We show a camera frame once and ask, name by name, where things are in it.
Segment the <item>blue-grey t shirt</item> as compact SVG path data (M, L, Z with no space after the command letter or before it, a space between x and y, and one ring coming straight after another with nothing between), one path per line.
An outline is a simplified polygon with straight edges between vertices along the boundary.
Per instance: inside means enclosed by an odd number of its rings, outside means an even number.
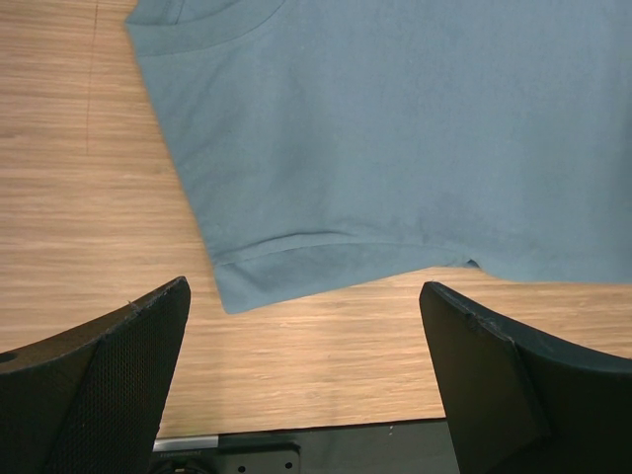
M224 309L429 267L631 279L627 1L140 1Z

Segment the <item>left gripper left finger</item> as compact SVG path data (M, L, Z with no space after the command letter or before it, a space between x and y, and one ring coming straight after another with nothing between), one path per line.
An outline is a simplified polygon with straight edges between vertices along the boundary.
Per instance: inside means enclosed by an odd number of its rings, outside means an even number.
M2 472L146 472L190 304L179 276L118 310L2 353Z

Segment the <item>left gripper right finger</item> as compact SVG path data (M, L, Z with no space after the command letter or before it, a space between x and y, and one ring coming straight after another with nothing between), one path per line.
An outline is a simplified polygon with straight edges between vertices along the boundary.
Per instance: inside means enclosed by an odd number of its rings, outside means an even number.
M631 361L427 282L420 309L463 473L628 473Z

